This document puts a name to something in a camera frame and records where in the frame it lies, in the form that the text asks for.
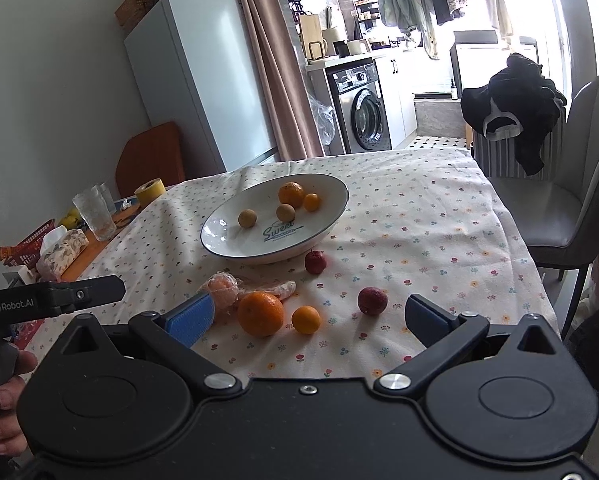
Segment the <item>person's left hand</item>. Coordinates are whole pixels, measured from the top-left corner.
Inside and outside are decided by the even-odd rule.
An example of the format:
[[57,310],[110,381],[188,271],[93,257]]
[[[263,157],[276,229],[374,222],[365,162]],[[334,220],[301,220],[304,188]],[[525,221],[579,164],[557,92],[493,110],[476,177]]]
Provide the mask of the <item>person's left hand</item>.
[[0,456],[16,457],[27,448],[27,440],[16,416],[16,407],[24,390],[23,374],[31,373],[38,364],[32,352],[20,351],[14,375],[0,385]]

